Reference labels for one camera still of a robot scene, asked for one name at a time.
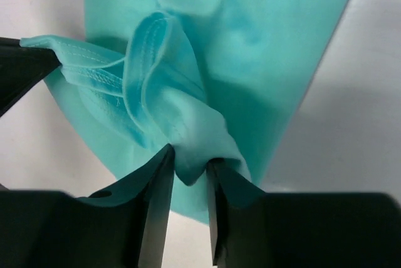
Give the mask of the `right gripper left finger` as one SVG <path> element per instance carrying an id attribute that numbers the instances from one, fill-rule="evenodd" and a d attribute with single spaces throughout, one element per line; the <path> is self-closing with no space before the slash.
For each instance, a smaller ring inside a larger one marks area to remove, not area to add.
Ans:
<path id="1" fill-rule="evenodd" d="M 75 198 L 1 192 L 2 267 L 160 267 L 174 181 L 172 146 L 117 182 Z"/>

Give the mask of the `teal t shirt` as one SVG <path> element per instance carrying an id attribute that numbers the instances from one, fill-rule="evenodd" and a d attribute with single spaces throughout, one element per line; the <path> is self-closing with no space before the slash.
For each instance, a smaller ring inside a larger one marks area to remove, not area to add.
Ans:
<path id="1" fill-rule="evenodd" d="M 117 178 L 175 149 L 174 212 L 208 223 L 206 163 L 253 183 L 303 99 L 348 0 L 85 0 L 86 39 L 45 82 Z"/>

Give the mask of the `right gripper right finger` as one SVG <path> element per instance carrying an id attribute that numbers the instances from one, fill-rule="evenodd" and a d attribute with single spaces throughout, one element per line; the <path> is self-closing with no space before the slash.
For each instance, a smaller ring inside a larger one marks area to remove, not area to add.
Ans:
<path id="1" fill-rule="evenodd" d="M 217 267 L 399 267 L 400 205 L 384 193 L 267 193 L 206 169 Z"/>

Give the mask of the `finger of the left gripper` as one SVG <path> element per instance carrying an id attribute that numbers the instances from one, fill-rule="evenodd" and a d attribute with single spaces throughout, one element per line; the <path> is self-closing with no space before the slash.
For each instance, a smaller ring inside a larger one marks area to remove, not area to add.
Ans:
<path id="1" fill-rule="evenodd" d="M 1 38 L 0 98 L 2 115 L 32 87 L 61 65 L 53 50 L 22 47 L 19 43 L 18 39 Z"/>

